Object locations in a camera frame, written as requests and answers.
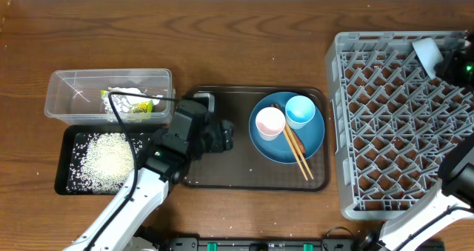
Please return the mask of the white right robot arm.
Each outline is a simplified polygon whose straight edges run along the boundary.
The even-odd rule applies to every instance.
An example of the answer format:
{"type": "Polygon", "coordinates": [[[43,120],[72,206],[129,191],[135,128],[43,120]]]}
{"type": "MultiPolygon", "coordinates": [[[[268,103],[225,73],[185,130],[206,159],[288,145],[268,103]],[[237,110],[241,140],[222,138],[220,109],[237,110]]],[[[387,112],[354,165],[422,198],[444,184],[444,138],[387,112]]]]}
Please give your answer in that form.
{"type": "MultiPolygon", "coordinates": [[[[442,56],[435,42],[419,40],[413,48],[430,78],[473,91],[473,34],[464,47],[442,56]]],[[[411,208],[370,232],[357,250],[416,250],[450,224],[473,214],[473,136],[469,135],[442,161],[438,180],[411,208]]]]}

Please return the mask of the light blue cup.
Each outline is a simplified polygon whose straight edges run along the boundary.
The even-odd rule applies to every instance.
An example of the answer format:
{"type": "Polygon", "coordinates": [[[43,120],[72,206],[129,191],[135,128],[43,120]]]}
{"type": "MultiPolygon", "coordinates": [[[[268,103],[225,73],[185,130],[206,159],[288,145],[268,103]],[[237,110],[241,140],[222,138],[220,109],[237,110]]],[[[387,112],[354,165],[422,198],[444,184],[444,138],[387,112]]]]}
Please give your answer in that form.
{"type": "Polygon", "coordinates": [[[290,128],[298,130],[313,119],[316,114],[316,106],[306,96],[293,96],[286,103],[284,112],[290,128]]]}

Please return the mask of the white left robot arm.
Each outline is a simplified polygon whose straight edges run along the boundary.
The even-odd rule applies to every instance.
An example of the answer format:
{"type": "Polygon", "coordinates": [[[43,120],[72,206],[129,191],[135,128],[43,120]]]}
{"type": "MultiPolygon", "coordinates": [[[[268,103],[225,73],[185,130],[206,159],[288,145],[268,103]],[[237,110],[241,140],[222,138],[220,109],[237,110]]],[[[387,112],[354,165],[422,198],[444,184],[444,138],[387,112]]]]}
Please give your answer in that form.
{"type": "Polygon", "coordinates": [[[179,100],[170,128],[155,132],[133,153],[134,168],[123,187],[70,250],[156,250],[155,244],[136,237],[144,220],[184,179],[192,161],[233,148],[233,123],[214,112],[211,93],[179,100]]]}

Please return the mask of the yellow snack wrapper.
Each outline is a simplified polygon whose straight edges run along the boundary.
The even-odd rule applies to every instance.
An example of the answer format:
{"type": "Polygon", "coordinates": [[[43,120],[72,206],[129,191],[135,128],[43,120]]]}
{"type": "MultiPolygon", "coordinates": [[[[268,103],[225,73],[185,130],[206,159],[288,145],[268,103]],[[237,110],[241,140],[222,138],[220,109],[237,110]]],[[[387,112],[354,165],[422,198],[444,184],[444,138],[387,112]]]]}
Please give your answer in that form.
{"type": "MultiPolygon", "coordinates": [[[[108,98],[110,92],[122,92],[130,94],[144,95],[138,88],[108,87],[107,90],[101,91],[101,99],[103,100],[104,110],[106,113],[113,114],[113,110],[108,98]]],[[[114,95],[112,97],[113,104],[119,113],[151,113],[153,107],[157,105],[163,95],[155,95],[156,99],[142,98],[137,96],[121,96],[114,95]]]]}

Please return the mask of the pink cup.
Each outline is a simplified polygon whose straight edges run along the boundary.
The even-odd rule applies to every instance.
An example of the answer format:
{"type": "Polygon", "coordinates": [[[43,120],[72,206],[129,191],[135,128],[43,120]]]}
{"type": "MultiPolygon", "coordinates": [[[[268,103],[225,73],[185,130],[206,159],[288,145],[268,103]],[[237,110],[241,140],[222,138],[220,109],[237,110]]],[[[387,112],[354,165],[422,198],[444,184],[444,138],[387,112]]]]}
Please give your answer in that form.
{"type": "Polygon", "coordinates": [[[285,116],[276,107],[265,107],[256,115],[258,134],[265,141],[272,141],[284,130],[285,116]]]}

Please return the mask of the pile of white rice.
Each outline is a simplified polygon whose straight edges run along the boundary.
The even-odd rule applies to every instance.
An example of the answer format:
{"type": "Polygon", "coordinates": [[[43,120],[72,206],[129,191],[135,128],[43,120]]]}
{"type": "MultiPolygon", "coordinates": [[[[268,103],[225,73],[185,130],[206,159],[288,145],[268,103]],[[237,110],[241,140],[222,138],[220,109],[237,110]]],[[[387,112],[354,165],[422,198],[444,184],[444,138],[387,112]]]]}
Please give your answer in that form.
{"type": "Polygon", "coordinates": [[[103,134],[92,140],[81,168],[81,177],[92,181],[94,190],[119,191],[133,169],[133,155],[125,134],[103,134]]]}

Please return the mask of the light blue rice bowl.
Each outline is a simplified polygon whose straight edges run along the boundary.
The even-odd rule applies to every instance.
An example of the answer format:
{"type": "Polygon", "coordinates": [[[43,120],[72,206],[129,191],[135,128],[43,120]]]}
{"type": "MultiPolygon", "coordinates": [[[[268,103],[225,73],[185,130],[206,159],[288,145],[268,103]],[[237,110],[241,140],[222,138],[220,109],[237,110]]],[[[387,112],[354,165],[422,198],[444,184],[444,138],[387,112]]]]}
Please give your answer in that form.
{"type": "Polygon", "coordinates": [[[443,61],[443,56],[432,38],[425,38],[412,43],[421,66],[431,78],[436,78],[435,66],[443,61]]]}

